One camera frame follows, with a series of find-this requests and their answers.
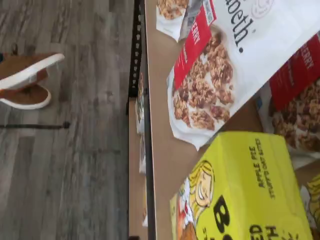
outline vinyl plank floor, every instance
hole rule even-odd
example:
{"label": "vinyl plank floor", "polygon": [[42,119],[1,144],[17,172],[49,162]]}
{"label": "vinyl plank floor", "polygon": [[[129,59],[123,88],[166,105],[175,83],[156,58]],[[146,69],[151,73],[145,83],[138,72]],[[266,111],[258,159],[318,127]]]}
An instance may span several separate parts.
{"label": "vinyl plank floor", "polygon": [[52,101],[0,124],[0,240],[126,240],[133,1],[0,0],[0,51],[61,52],[40,84]]}

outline granola cluster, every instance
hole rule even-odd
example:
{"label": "granola cluster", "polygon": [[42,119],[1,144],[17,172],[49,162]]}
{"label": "granola cluster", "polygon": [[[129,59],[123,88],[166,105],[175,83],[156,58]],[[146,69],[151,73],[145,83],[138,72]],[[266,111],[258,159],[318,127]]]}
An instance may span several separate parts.
{"label": "granola cluster", "polygon": [[215,122],[204,110],[196,110],[192,112],[191,119],[194,126],[198,129],[215,130]]}
{"label": "granola cluster", "polygon": [[176,119],[181,119],[182,121],[185,122],[185,124],[188,127],[190,126],[190,120],[189,120],[189,111],[188,111],[188,106],[187,102],[181,99],[180,95],[178,94],[174,99],[173,99],[173,105],[174,105],[174,116]]}
{"label": "granola cluster", "polygon": [[276,134],[285,137],[287,143],[305,151],[319,152],[320,139],[320,86],[314,82],[281,112],[271,112]]}
{"label": "granola cluster", "polygon": [[172,20],[182,16],[182,9],[187,9],[188,0],[158,0],[157,6],[160,15]]}
{"label": "granola cluster", "polygon": [[215,121],[230,119],[229,104],[234,103],[233,68],[221,35],[210,38],[201,56],[193,63],[174,97],[176,119],[188,127],[215,129]]}

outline shoe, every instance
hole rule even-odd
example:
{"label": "shoe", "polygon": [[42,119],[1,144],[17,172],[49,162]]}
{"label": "shoe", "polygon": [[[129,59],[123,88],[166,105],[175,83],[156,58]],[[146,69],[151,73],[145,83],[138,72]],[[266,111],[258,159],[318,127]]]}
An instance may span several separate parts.
{"label": "shoe", "polygon": [[0,102],[21,110],[35,110],[47,106],[51,100],[51,93],[40,85],[33,85],[15,92],[6,91]]}
{"label": "shoe", "polygon": [[62,61],[61,53],[32,56],[4,55],[0,62],[0,95],[4,90],[21,90],[48,76],[46,68]]}

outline product packaging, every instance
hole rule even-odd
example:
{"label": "product packaging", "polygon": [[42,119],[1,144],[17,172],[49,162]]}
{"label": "product packaging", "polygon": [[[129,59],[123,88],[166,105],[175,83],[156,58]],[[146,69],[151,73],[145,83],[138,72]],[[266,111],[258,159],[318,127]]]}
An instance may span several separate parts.
{"label": "product packaging", "polygon": [[173,240],[311,240],[282,136],[220,133],[170,201]]}
{"label": "product packaging", "polygon": [[294,159],[320,158],[319,78],[318,33],[263,86],[256,100],[264,131],[284,136]]}
{"label": "product packaging", "polygon": [[185,39],[203,0],[157,0],[156,29],[177,42]]}
{"label": "product packaging", "polygon": [[314,240],[320,240],[320,160],[296,172],[300,195]]}
{"label": "product packaging", "polygon": [[145,135],[142,134],[140,138],[140,161],[139,161],[139,172],[146,174],[146,146],[145,146]]}
{"label": "product packaging", "polygon": [[145,178],[144,192],[143,192],[143,227],[148,227],[148,207],[147,207],[147,178]]}
{"label": "product packaging", "polygon": [[203,0],[167,82],[173,135],[197,149],[320,28],[318,0]]}
{"label": "product packaging", "polygon": [[140,73],[138,96],[135,101],[135,121],[138,134],[145,133],[145,109],[144,109],[144,76]]}

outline wooden shelf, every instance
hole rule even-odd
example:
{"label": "wooden shelf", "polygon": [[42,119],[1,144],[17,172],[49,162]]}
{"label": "wooden shelf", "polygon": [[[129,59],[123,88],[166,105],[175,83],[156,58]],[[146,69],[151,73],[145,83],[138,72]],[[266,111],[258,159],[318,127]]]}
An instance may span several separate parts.
{"label": "wooden shelf", "polygon": [[139,173],[140,135],[137,134],[135,101],[129,101],[129,236],[148,239],[142,226],[146,176]]}
{"label": "wooden shelf", "polygon": [[[169,200],[203,155],[189,143],[174,138],[167,102],[167,76],[183,43],[156,30],[156,2],[145,0],[148,82],[152,135],[153,186],[156,239],[172,239]],[[247,103],[223,128],[260,132],[255,106]]]}

